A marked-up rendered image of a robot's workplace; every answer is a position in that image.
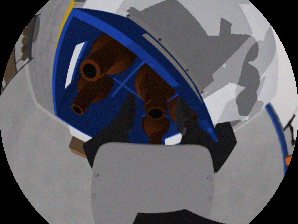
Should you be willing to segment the dark blue crate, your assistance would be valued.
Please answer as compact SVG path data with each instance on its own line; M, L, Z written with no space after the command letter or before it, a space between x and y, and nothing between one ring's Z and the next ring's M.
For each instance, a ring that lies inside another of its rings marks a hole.
M134 84L138 69L147 63L176 91L170 100L179 94L197 115L196 121L198 121L199 127L217 142L218 137L207 107L189 75L163 45L137 25L127 17L110 12L87 8L71 10L60 34L54 58L52 93L55 115L92 138L111 124L111 120L118 116L128 93L133 93L136 113L133 129L127 133L129 143L149 144L149 136L142 129L142 118L146 116L145 101L138 96ZM109 97L107 96L100 102L91 103L83 115L78 115L72 110L71 105L79 93L77 84L81 76L80 65L90 55L94 41L104 33L135 53L137 58L127 70L119 74L107 74L117 81L109 92ZM76 45L83 42L71 83L65 88L74 49Z

